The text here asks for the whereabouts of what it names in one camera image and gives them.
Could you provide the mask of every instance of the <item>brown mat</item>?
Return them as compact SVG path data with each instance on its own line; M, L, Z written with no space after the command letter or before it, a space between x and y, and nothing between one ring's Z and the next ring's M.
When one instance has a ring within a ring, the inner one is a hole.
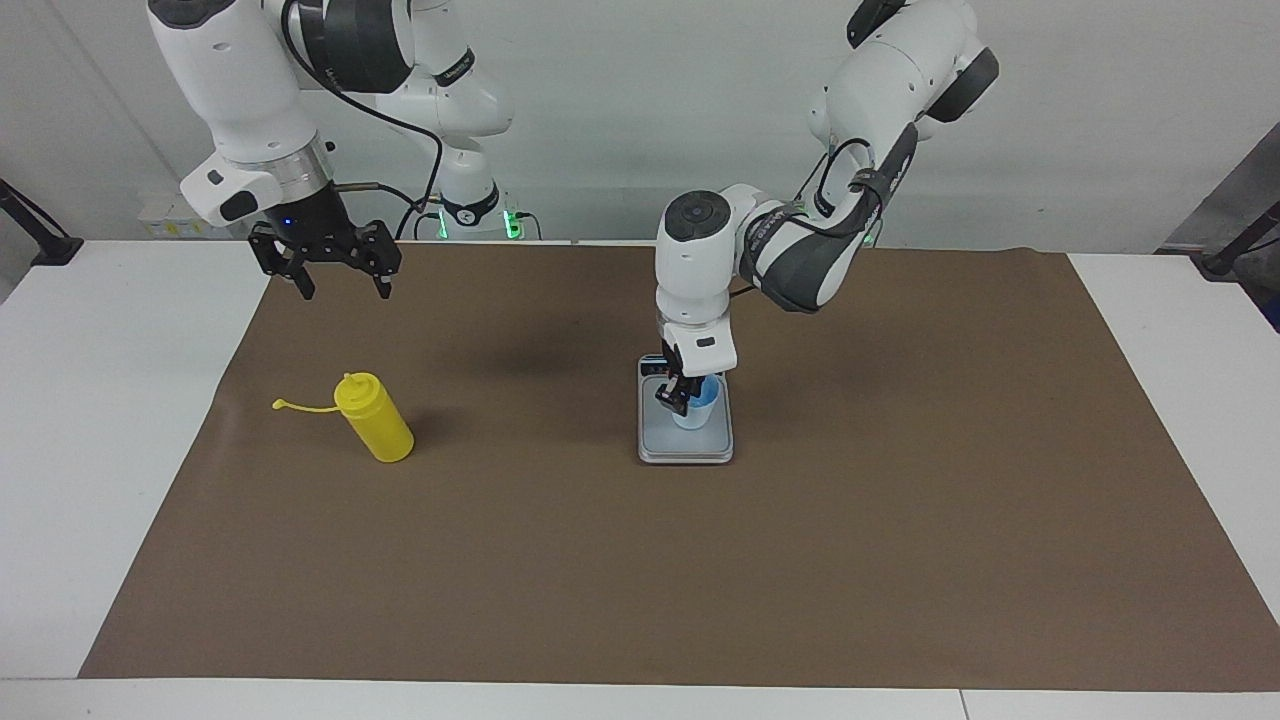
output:
M739 455L636 459L652 252L271 283L84 678L1280 691L1280 628L1069 261L736 302ZM324 402L388 383L380 466Z

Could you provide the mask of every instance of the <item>yellow lid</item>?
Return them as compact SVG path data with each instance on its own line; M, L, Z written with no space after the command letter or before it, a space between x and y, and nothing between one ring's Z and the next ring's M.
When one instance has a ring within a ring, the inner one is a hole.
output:
M387 392L381 380L369 373L355 373L343 377L333 391L333 401L348 418L367 418L374 415L387 402Z

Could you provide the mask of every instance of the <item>yellow squeeze bottle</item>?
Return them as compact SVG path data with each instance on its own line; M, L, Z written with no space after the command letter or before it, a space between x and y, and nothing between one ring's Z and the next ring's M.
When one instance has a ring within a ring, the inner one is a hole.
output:
M333 391L337 407L301 407L276 400L273 407L303 413L342 413L360 439L381 462L399 462L413 451L413 433L381 380L369 373L347 374Z

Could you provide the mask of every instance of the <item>green led indicator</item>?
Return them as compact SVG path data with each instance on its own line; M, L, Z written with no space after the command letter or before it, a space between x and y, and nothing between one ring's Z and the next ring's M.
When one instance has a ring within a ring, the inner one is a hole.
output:
M525 234L525 228L520 223L520 218L516 217L511 210L503 210L503 218L507 219L507 237L511 240L520 240Z

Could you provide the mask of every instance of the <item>white table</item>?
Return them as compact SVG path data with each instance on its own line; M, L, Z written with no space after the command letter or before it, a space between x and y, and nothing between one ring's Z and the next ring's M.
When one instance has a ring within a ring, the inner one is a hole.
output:
M1184 259L1073 263L1280 618L1280 338ZM97 242L0 305L0 720L1280 717L1280 694L73 680L265 286L241 243Z

